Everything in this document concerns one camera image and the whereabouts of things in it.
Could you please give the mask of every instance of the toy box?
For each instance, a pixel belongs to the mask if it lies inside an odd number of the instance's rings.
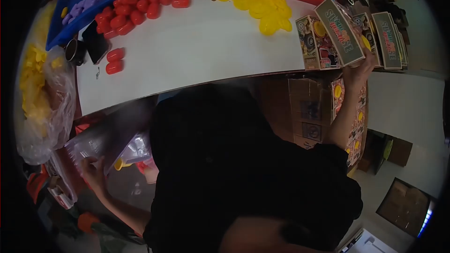
[[[322,22],[310,15],[295,21],[300,37],[305,70],[330,70],[340,67],[338,54]]]
[[[370,24],[370,17],[367,13],[362,13],[353,16],[353,20],[356,25],[361,27],[362,35],[367,39],[368,43],[370,44],[370,51],[372,51],[372,54],[375,57],[375,60],[377,61],[377,64],[375,65],[376,68],[382,67],[380,64],[380,54],[378,52],[378,47],[376,43],[375,38],[375,32],[372,28],[372,25]]]

